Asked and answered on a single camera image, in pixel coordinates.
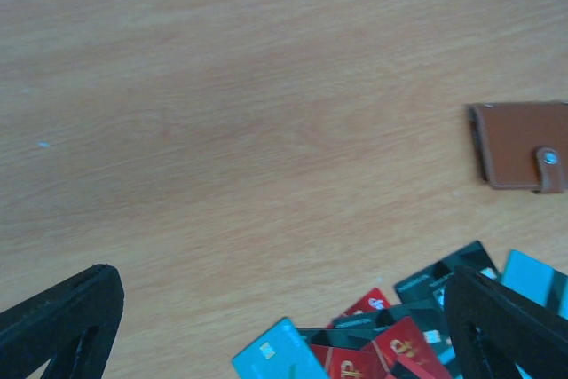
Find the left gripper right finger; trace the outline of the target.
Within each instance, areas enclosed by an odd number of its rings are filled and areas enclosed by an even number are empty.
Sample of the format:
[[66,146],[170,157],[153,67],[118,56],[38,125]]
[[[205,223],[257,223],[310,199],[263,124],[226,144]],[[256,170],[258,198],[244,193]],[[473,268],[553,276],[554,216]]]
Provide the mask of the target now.
[[456,267],[444,313],[464,378],[567,376],[567,320],[498,281]]

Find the brown leather card holder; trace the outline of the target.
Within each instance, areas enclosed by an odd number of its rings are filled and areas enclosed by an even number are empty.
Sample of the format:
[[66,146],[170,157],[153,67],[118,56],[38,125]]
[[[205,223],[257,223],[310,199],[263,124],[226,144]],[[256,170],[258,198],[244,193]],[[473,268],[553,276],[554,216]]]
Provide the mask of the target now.
[[565,101],[466,106],[481,179],[495,190],[567,191]]

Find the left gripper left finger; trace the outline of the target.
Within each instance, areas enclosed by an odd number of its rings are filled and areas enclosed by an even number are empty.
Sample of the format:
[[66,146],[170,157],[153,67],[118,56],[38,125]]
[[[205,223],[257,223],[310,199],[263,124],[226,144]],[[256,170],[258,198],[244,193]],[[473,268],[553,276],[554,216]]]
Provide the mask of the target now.
[[1,376],[100,378],[124,307],[112,265],[93,265],[1,313]]

